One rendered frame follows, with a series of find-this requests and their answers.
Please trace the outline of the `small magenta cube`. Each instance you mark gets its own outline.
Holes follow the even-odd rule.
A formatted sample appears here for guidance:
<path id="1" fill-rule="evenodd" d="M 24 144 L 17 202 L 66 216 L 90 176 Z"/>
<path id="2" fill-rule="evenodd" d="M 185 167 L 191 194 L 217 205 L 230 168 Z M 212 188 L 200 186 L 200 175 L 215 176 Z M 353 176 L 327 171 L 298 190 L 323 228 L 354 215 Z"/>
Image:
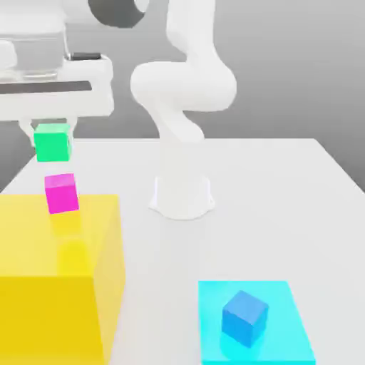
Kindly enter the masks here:
<path id="1" fill-rule="evenodd" d="M 46 176 L 44 183 L 50 214 L 79 209 L 76 181 L 73 173 Z"/>

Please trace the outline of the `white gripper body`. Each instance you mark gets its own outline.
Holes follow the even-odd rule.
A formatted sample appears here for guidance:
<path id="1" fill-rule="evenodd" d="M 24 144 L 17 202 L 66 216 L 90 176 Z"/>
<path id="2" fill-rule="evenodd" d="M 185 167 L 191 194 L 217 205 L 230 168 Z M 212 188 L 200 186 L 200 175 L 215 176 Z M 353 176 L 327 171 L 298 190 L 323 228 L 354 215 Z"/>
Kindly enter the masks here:
<path id="1" fill-rule="evenodd" d="M 20 82 L 0 78 L 0 120 L 110 115 L 112 79 Z"/>

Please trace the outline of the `large yellow box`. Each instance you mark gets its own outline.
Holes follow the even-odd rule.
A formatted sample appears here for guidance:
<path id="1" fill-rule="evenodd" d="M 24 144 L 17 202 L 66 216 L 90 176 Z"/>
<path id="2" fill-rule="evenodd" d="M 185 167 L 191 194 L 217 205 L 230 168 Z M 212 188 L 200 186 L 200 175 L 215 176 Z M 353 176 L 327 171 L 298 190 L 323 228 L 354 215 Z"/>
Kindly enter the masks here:
<path id="1" fill-rule="evenodd" d="M 108 365 L 124 285 L 118 196 L 0 195 L 0 365 Z"/>

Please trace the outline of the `small green cube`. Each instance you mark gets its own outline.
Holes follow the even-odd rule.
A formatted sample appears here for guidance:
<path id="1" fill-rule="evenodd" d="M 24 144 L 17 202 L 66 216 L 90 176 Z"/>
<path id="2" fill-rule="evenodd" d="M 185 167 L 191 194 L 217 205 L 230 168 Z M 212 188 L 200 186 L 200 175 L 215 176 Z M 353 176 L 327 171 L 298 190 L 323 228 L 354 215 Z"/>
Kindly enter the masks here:
<path id="1" fill-rule="evenodd" d="M 34 131 L 36 158 L 39 162 L 67 162 L 71 157 L 67 123 L 40 123 Z"/>

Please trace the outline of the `small blue cube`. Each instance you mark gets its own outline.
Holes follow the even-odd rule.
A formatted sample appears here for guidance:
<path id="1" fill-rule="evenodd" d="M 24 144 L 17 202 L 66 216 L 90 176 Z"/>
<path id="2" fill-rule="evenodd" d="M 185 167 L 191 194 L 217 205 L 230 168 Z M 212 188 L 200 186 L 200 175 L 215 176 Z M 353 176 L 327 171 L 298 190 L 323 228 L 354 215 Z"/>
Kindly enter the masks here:
<path id="1" fill-rule="evenodd" d="M 251 348 L 267 325 L 269 305 L 245 291 L 238 291 L 222 309 L 222 332 Z"/>

